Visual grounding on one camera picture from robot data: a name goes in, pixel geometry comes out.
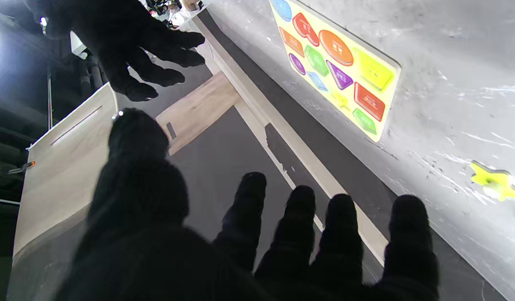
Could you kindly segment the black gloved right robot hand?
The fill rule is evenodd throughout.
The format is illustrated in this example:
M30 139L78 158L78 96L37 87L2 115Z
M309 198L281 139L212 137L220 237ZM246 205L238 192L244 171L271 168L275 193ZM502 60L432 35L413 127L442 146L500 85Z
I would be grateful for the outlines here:
M198 32L168 29L138 0L26 0L37 20L45 18L46 36L75 33L98 59L112 89L130 101L158 97L162 87L185 81L184 75L152 63L149 54L182 67L200 66L204 57L193 49L205 42Z

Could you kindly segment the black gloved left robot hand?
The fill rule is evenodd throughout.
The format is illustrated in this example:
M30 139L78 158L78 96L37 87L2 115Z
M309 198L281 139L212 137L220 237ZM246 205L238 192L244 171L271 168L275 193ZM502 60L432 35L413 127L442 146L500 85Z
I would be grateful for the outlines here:
M266 177L246 173L221 231L208 242L186 227L188 190L167 159L169 139L147 113L115 118L87 227L55 301L437 301L438 262L422 200L393 203L384 270L362 280L354 202L328 202L319 250L311 187L290 193L273 240L255 269Z

